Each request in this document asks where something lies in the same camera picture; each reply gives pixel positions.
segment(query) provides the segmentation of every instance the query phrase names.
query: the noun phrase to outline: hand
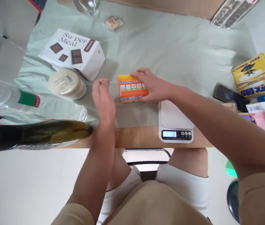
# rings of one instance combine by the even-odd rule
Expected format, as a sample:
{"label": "hand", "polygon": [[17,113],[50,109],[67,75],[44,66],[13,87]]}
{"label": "hand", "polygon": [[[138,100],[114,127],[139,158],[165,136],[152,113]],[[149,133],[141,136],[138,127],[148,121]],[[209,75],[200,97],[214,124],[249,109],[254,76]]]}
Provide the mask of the hand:
{"label": "hand", "polygon": [[116,105],[111,97],[108,87],[109,79],[97,79],[93,84],[93,100],[99,112],[99,120],[102,123],[115,124]]}
{"label": "hand", "polygon": [[158,78],[148,68],[138,69],[137,72],[133,72],[130,75],[138,77],[148,88],[149,95],[141,97],[141,102],[161,102],[163,100],[169,100],[173,89],[177,87],[172,83]]}

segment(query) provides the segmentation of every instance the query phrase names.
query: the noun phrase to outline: light green tablecloth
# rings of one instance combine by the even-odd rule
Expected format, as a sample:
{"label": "light green tablecloth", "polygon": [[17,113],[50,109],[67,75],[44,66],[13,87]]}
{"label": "light green tablecloth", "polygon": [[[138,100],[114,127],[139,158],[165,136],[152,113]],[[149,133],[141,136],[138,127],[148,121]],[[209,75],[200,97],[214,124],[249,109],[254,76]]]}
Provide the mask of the light green tablecloth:
{"label": "light green tablecloth", "polygon": [[[125,21],[115,33],[103,25],[104,18],[110,15]],[[256,55],[250,34],[242,23],[233,29],[218,29],[201,18],[105,1],[99,6],[99,14],[90,17],[80,14],[74,5],[48,0],[32,31],[23,66],[15,80],[20,88],[50,93],[47,80],[54,69],[37,55],[58,28],[100,42],[106,61],[97,77],[111,80],[110,93],[117,106],[116,127],[158,125],[157,103],[121,104],[117,75],[148,67],[169,82],[211,97],[217,82],[235,89],[231,68]],[[86,85],[86,95],[77,102],[96,114],[92,84]]]}

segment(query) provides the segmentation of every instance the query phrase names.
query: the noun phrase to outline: leg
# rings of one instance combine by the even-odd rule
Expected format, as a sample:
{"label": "leg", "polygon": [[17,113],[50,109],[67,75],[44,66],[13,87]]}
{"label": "leg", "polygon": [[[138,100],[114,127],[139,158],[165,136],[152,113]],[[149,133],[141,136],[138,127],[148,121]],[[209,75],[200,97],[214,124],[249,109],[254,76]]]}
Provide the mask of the leg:
{"label": "leg", "polygon": [[121,205],[129,193],[142,183],[139,170],[135,166],[131,169],[123,158],[122,155],[124,151],[124,148],[115,149],[112,174],[107,186],[97,225],[102,224],[104,220]]}
{"label": "leg", "polygon": [[168,164],[198,177],[208,177],[206,148],[176,148]]}
{"label": "leg", "polygon": [[209,178],[205,148],[176,148],[165,165],[157,169],[156,180],[171,187],[207,217]]}
{"label": "leg", "polygon": [[128,177],[131,169],[123,158],[125,148],[116,148],[114,154],[113,170],[106,191],[111,191],[118,187]]}

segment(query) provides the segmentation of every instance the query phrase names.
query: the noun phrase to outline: sleeve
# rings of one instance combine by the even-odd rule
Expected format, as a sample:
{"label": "sleeve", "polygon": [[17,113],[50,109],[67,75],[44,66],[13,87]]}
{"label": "sleeve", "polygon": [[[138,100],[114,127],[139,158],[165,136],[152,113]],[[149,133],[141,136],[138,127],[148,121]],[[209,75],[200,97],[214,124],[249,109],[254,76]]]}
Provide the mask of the sleeve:
{"label": "sleeve", "polygon": [[246,177],[239,186],[242,225],[265,224],[265,173]]}
{"label": "sleeve", "polygon": [[86,207],[70,203],[62,208],[51,225],[94,225],[94,219]]}

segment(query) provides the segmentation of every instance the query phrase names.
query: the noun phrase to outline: orange box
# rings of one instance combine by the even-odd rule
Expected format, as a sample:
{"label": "orange box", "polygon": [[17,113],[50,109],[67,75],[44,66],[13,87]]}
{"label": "orange box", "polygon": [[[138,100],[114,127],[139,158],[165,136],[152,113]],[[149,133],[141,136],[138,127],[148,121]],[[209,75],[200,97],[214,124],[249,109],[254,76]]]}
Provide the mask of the orange box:
{"label": "orange box", "polygon": [[147,87],[137,77],[119,75],[118,83],[122,103],[139,102],[142,96],[149,94]]}

